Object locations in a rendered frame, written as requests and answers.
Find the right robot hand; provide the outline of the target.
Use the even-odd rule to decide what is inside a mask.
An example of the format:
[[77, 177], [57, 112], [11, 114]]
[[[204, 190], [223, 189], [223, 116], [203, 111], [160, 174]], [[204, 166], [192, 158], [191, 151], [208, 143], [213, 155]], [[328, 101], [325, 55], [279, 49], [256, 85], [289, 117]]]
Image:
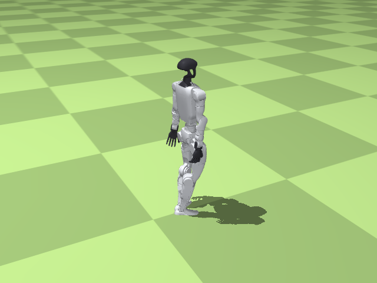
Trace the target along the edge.
[[197, 162], [200, 161], [200, 158], [203, 157], [202, 147], [201, 148], [197, 148], [197, 142], [196, 141], [195, 141], [195, 144], [194, 144], [194, 148], [195, 148], [195, 151], [193, 153], [192, 160], [189, 161], [190, 163], [197, 163]]

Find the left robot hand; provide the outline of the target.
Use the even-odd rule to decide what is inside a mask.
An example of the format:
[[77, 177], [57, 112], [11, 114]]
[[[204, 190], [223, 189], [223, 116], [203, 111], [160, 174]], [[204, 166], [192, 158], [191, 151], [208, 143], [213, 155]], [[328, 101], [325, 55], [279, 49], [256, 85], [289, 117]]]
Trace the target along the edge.
[[[172, 125], [171, 125], [171, 128], [172, 128]], [[177, 131], [178, 131], [178, 126], [177, 126], [177, 130], [173, 130], [173, 129], [170, 129], [171, 132], [169, 132], [169, 135], [168, 135], [168, 139], [167, 139], [167, 143], [168, 143], [168, 140], [170, 138], [170, 141], [169, 141], [169, 145], [171, 143], [171, 139], [172, 139], [172, 143], [171, 143], [171, 147], [173, 146], [173, 142], [174, 142], [174, 147], [176, 146], [176, 138], [177, 138]], [[175, 140], [174, 140], [175, 139]], [[177, 138], [178, 139], [178, 138]], [[180, 141], [178, 140], [178, 143]], [[167, 144], [166, 143], [166, 144]]]

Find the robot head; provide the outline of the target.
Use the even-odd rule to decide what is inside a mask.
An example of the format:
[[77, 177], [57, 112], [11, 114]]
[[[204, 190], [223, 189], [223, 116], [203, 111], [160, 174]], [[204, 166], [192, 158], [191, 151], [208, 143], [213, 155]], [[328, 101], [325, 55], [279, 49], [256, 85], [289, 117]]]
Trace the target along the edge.
[[[177, 68], [188, 72], [187, 75], [183, 77], [183, 81], [179, 84], [180, 86], [184, 88], [191, 86], [191, 79], [196, 76], [196, 67], [197, 61], [195, 61], [194, 59], [184, 58], [179, 61]], [[193, 75], [190, 72], [191, 69], [193, 70]]]

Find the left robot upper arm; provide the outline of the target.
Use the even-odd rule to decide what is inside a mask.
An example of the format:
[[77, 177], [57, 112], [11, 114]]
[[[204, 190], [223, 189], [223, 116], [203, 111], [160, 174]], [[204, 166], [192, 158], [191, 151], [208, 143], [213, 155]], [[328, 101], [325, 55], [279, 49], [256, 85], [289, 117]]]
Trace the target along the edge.
[[172, 89], [173, 89], [173, 109], [175, 111], [178, 111], [177, 109], [177, 100], [176, 100], [176, 84], [178, 83], [179, 81], [176, 81], [176, 82], [173, 82], [172, 83]]

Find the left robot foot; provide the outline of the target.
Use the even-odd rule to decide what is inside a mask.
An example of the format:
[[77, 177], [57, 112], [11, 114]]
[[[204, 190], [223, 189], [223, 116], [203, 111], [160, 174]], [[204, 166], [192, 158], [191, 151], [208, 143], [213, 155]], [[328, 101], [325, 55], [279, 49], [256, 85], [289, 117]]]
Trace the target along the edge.
[[[188, 205], [190, 205], [190, 204], [191, 204], [191, 200], [189, 200], [189, 202], [188, 202]], [[188, 205], [187, 205], [187, 207], [188, 207]], [[180, 203], [175, 206], [174, 210], [176, 210], [176, 209], [180, 209]]]

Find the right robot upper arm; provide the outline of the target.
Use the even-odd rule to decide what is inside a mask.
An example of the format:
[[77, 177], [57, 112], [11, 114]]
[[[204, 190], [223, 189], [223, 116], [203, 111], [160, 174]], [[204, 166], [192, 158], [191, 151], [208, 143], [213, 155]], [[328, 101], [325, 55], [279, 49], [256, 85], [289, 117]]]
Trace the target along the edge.
[[205, 100], [206, 100], [206, 93], [199, 88], [194, 88], [193, 99], [196, 104], [196, 121], [199, 123], [200, 119], [202, 117], [205, 117], [203, 113], [204, 113], [204, 105], [205, 105]]

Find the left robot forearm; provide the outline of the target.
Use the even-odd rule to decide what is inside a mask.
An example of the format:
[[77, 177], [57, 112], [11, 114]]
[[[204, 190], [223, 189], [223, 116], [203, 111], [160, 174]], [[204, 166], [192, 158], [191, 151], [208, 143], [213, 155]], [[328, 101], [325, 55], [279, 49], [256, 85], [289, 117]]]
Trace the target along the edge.
[[173, 115], [173, 121], [172, 121], [172, 128], [173, 130], [177, 130], [177, 126], [180, 122], [180, 115], [178, 113], [178, 111], [175, 111], [173, 108], [172, 108], [172, 115]]

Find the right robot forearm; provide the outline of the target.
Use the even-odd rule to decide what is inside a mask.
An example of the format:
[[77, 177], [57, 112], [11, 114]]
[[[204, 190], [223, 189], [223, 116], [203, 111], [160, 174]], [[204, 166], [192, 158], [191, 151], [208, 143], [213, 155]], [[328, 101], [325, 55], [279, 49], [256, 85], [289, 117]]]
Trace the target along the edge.
[[207, 124], [207, 118], [202, 117], [199, 121], [199, 124], [196, 126], [195, 142], [197, 142], [197, 147], [203, 146], [204, 130], [205, 130], [206, 124]]

